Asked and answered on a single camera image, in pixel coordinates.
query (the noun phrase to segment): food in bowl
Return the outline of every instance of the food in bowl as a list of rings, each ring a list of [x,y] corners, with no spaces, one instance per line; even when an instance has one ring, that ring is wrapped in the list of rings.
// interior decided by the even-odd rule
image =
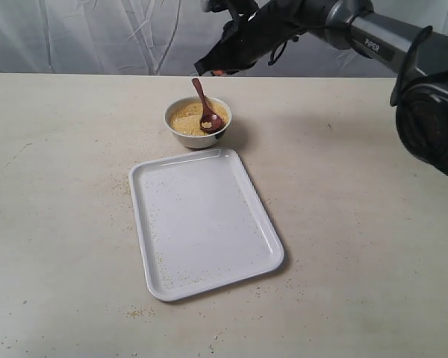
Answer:
[[[219,103],[208,99],[209,107],[219,116],[226,126],[229,122],[228,113]],[[169,120],[169,126],[176,132],[187,136],[207,136],[209,133],[201,129],[200,121],[202,104],[199,101],[185,105],[175,111]]]

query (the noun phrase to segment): white backdrop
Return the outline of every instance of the white backdrop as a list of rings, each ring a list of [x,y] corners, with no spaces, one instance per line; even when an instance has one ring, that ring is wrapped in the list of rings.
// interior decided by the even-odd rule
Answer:
[[[373,1],[384,15],[448,34],[448,0]],[[199,0],[0,0],[0,72],[191,75],[226,21],[202,13]],[[262,60],[244,75],[393,74],[305,35],[274,67]]]

